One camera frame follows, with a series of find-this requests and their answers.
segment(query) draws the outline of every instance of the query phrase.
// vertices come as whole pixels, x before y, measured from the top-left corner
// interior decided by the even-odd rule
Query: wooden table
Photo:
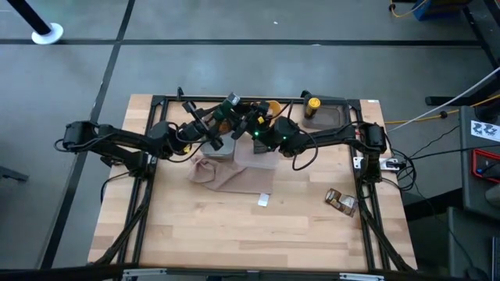
[[[147,94],[131,96],[125,130],[144,133],[151,99]],[[214,105],[196,104],[198,108]],[[361,105],[365,121],[384,123],[378,101],[361,101]],[[301,112],[296,105],[291,118],[299,121]],[[181,124],[192,117],[180,102],[170,102],[166,119]],[[310,160],[313,153],[311,149],[298,156],[297,166]],[[355,196],[350,161],[347,145],[320,148],[317,160],[299,172],[291,169],[289,158],[281,157],[265,208],[257,205],[258,194],[220,193],[188,181],[191,162],[159,161],[140,265],[365,272],[359,212],[350,218],[323,202],[331,187]],[[114,167],[110,176],[124,171]],[[383,177],[396,181],[394,173],[383,172]],[[128,177],[108,184],[89,261],[101,257],[122,230],[133,182]],[[377,193],[388,239],[416,268],[399,190],[378,183]],[[375,262],[381,268],[377,239],[371,235]],[[131,260],[134,241],[132,233],[126,261]]]

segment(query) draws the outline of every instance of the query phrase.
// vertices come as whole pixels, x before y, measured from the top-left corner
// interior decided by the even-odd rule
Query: crumpled cloth
[[[274,170],[243,167],[232,160],[215,160],[203,155],[191,158],[187,178],[204,187],[223,192],[271,194]]]

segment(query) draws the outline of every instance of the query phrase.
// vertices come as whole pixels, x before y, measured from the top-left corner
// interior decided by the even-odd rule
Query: small white paper
[[[266,207],[268,200],[269,200],[269,195],[268,194],[260,194],[259,202],[257,203],[257,205]]]
[[[500,126],[470,120],[470,134],[500,142]]]

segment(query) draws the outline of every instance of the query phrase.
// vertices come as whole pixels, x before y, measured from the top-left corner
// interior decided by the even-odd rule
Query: concrete floor
[[[471,9],[481,30],[496,29],[478,1]],[[31,1],[47,21],[64,26],[65,39],[115,39],[127,2]],[[30,32],[0,2],[0,39],[28,39]],[[485,34],[492,41],[496,35]],[[423,23],[395,19],[385,0],[137,0],[125,39],[476,40],[462,15]],[[88,118],[112,48],[0,44],[0,165],[30,175],[27,183],[0,183],[0,268],[39,266],[74,161],[52,143],[67,123]],[[172,94],[178,86],[186,94],[287,97],[308,89],[379,99],[386,120],[411,119],[430,109],[425,96],[457,95],[491,71],[479,47],[124,45],[98,121],[120,126],[131,94]],[[395,148],[412,154],[456,123],[450,116],[390,137]],[[456,132],[427,152],[458,146]],[[416,164],[424,195],[460,187],[458,154]],[[54,266],[87,261],[108,174],[96,155],[87,157]],[[403,199],[419,200],[412,191]]]

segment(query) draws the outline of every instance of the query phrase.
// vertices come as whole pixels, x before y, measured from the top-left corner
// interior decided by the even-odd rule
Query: white cable
[[[491,76],[493,76],[493,75],[494,75],[495,73],[497,73],[499,70],[500,70],[500,67],[498,67],[497,69],[493,70],[493,72],[492,72],[492,73],[488,74],[488,75],[487,75],[485,78],[483,78],[481,81],[477,82],[474,86],[470,87],[469,89],[467,89],[467,90],[466,90],[466,91],[464,91],[463,93],[459,94],[458,96],[456,96],[455,98],[453,98],[451,101],[448,101],[448,102],[444,103],[443,105],[439,105],[437,108],[433,108],[433,109],[431,109],[430,111],[425,112],[425,113],[424,113],[424,114],[422,114],[421,116],[415,117],[415,118],[413,118],[413,119],[409,120],[408,122],[403,123],[403,124],[401,124],[401,125],[399,125],[399,126],[397,126],[397,127],[393,128],[393,129],[389,130],[389,131],[388,131],[388,133],[390,133],[390,132],[392,132],[392,131],[394,131],[394,130],[399,129],[399,128],[401,128],[402,126],[408,125],[408,124],[410,124],[411,122],[413,122],[413,121],[415,121],[415,120],[417,120],[417,119],[420,119],[420,118],[422,118],[422,117],[426,116],[426,115],[427,115],[427,114],[429,114],[429,113],[435,112],[436,110],[438,110],[438,109],[440,109],[440,108],[443,108],[443,107],[445,107],[446,105],[451,104],[452,102],[456,101],[457,99],[461,98],[462,96],[464,96],[464,95],[466,95],[466,94],[469,94],[472,90],[474,90],[477,86],[481,85],[481,84],[482,84],[485,80],[487,80],[488,78],[490,78]]]

